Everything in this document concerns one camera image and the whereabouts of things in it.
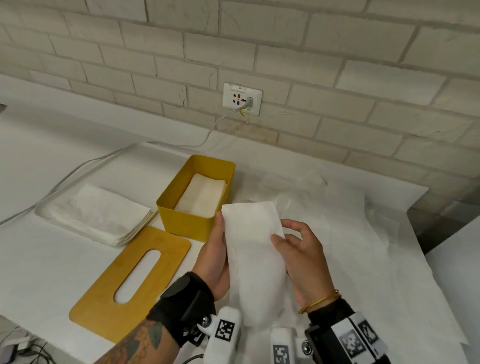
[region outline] human hand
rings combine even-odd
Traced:
[[[295,298],[301,308],[334,293],[332,277],[328,271],[322,244],[310,227],[295,220],[281,220],[284,228],[299,231],[302,239],[285,234],[285,239],[273,234],[274,247],[282,255],[288,275],[293,283]],[[325,300],[313,309],[331,303],[336,298]]]
[[[227,245],[225,243],[225,220],[222,213],[215,214],[215,225],[208,241],[200,249],[192,272],[199,276],[212,291],[215,301],[225,296],[230,288]]]

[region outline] folded paper towel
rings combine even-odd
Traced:
[[[215,215],[226,185],[223,180],[213,180],[198,173],[194,174],[175,206],[175,211],[211,218]]]
[[[72,198],[47,207],[48,218],[107,245],[131,241],[156,212],[86,184]]]
[[[266,328],[283,309],[286,268],[270,237],[284,237],[273,202],[222,206],[230,268],[230,305],[246,326]]]

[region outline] gold bracelet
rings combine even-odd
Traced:
[[[299,313],[299,315],[304,314],[305,311],[307,311],[310,307],[313,307],[313,306],[315,306],[319,303],[322,303],[323,301],[328,300],[329,298],[333,298],[333,297],[340,298],[340,297],[342,297],[342,294],[340,293],[339,290],[335,290],[331,295],[326,296],[326,297],[322,298],[321,300],[315,301],[314,303],[311,303],[310,305],[308,305],[305,308],[301,308],[300,310],[298,310],[298,313]]]

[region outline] white brick wall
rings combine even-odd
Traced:
[[[202,127],[259,88],[217,129],[476,201],[477,0],[0,0],[0,73]]]

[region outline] wall socket plate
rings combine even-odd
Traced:
[[[243,110],[243,112],[246,114],[259,115],[263,94],[264,92],[262,90],[224,83],[223,107],[227,109],[237,109],[245,104],[248,97],[251,97],[253,98],[253,106]]]

